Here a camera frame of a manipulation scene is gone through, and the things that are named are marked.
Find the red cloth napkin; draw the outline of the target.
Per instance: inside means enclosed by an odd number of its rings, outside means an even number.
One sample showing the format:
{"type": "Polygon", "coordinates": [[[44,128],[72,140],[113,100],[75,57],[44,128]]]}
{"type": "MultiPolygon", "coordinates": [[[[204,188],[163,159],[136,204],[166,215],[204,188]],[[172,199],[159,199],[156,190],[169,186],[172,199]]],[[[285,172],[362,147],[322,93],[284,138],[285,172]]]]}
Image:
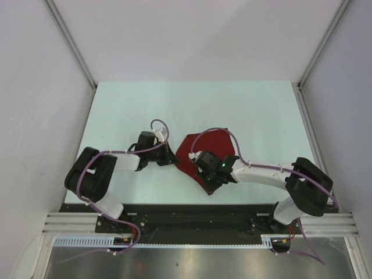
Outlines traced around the red cloth napkin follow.
{"type": "Polygon", "coordinates": [[[203,135],[201,133],[188,134],[176,151],[176,156],[180,160],[180,162],[176,164],[176,168],[195,180],[208,195],[212,195],[223,184],[219,183],[214,186],[211,183],[211,178],[207,179],[199,175],[198,167],[189,159],[192,146],[195,153],[207,151],[216,155],[222,162],[228,155],[235,156],[235,149],[231,137],[228,132],[223,130],[207,131],[203,135]]]}

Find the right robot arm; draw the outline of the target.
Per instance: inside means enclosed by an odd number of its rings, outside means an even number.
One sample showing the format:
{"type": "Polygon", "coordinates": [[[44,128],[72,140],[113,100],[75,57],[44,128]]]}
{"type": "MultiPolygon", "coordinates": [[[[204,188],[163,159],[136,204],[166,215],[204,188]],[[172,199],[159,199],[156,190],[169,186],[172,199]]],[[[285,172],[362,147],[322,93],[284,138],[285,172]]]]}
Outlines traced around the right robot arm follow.
{"type": "Polygon", "coordinates": [[[306,214],[323,216],[331,198],[332,179],[306,158],[291,164],[265,165],[244,162],[237,155],[220,159],[209,151],[188,156],[208,194],[229,183],[258,183],[287,191],[289,197],[276,202],[267,218],[266,228],[274,233],[282,233],[306,214]]]}

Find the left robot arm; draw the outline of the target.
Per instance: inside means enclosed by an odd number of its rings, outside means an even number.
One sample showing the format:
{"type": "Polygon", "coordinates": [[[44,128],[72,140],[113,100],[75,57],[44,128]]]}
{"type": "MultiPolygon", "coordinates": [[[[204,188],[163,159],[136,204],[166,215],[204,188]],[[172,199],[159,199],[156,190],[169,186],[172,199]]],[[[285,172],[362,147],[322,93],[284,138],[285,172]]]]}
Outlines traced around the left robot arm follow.
{"type": "Polygon", "coordinates": [[[127,151],[106,153],[86,147],[65,178],[65,188],[78,198],[109,216],[108,225],[115,232],[128,227],[124,206],[109,193],[112,175],[117,171],[141,171],[148,163],[158,166],[177,164],[180,160],[167,143],[166,128],[143,131],[127,151]]]}

